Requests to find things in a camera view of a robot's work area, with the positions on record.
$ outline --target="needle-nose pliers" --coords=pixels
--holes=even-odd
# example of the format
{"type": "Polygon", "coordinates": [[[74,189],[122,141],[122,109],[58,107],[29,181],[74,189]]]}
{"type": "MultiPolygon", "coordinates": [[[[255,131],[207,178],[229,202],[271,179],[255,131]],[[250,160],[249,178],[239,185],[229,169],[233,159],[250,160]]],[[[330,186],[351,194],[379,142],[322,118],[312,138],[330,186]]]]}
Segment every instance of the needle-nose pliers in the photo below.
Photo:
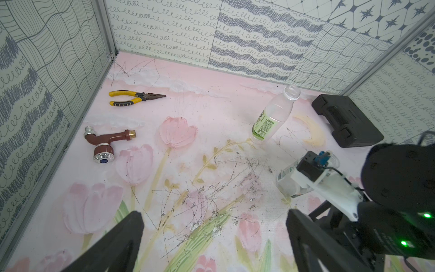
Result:
{"type": "Polygon", "coordinates": [[[136,97],[136,98],[133,98],[131,100],[122,101],[122,102],[110,101],[110,105],[116,106],[116,107],[130,106],[130,105],[139,103],[141,101],[154,100],[157,98],[166,97],[166,95],[164,95],[164,94],[146,94],[146,93],[137,93],[137,92],[133,92],[133,91],[127,91],[127,90],[112,91],[109,93],[109,95],[110,96],[130,95],[130,96],[136,97]]]}

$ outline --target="blue connector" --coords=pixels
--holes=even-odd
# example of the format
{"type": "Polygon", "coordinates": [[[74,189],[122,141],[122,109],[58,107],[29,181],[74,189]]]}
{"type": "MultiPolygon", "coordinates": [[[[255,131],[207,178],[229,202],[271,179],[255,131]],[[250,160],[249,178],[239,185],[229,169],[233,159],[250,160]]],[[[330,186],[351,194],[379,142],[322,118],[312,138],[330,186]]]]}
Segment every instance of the blue connector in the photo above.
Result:
{"type": "Polygon", "coordinates": [[[326,166],[328,164],[328,160],[331,157],[329,152],[320,151],[319,155],[314,158],[314,161],[320,166],[326,166]]]}

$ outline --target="clear plastic bottle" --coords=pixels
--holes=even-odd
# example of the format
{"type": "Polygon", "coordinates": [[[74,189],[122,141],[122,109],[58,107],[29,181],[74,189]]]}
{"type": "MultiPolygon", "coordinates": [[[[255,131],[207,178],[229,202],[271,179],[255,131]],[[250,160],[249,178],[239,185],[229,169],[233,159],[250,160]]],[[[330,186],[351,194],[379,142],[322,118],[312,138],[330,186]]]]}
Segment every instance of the clear plastic bottle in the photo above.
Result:
{"type": "Polygon", "coordinates": [[[293,103],[301,95],[301,90],[294,85],[284,88],[282,94],[275,96],[252,126],[255,142],[266,142],[287,121],[293,109],[293,103]]]}

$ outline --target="black cable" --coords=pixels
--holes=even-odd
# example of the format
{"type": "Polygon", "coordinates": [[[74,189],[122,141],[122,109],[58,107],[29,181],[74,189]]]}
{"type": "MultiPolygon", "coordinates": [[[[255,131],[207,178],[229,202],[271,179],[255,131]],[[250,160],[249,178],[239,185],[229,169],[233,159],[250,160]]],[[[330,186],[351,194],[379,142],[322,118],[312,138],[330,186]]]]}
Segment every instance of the black cable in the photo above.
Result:
{"type": "Polygon", "coordinates": [[[433,131],[424,131],[424,132],[422,132],[422,135],[420,136],[420,139],[418,140],[417,145],[421,145],[421,144],[423,143],[423,140],[424,140],[424,139],[426,138],[426,136],[428,136],[429,134],[435,136],[435,132],[433,132],[433,131]]]}
{"type": "MultiPolygon", "coordinates": [[[[341,173],[337,168],[332,167],[332,166],[326,166],[326,167],[323,167],[323,168],[334,170],[334,171],[337,172],[340,176],[342,176],[342,177],[345,179],[345,181],[346,181],[350,186],[353,187],[352,183],[347,179],[347,177],[345,177],[345,175],[343,175],[343,173],[341,173]]],[[[361,189],[361,188],[359,188],[359,187],[356,187],[355,190],[357,190],[357,191],[364,191],[364,189],[361,189]]]]}
{"type": "Polygon", "coordinates": [[[418,272],[418,270],[415,269],[415,267],[410,262],[408,262],[408,257],[405,257],[405,264],[412,272],[418,272]]]}

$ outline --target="brass threaded connector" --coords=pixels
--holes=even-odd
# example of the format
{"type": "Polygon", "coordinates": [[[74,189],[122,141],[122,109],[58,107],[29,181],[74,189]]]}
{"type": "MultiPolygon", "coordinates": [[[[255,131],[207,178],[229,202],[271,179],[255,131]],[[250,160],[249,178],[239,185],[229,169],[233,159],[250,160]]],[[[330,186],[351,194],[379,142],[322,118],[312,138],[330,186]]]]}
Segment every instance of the brass threaded connector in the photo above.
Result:
{"type": "Polygon", "coordinates": [[[136,138],[136,131],[130,130],[129,135],[130,135],[130,138],[132,138],[132,139],[136,138]]]}

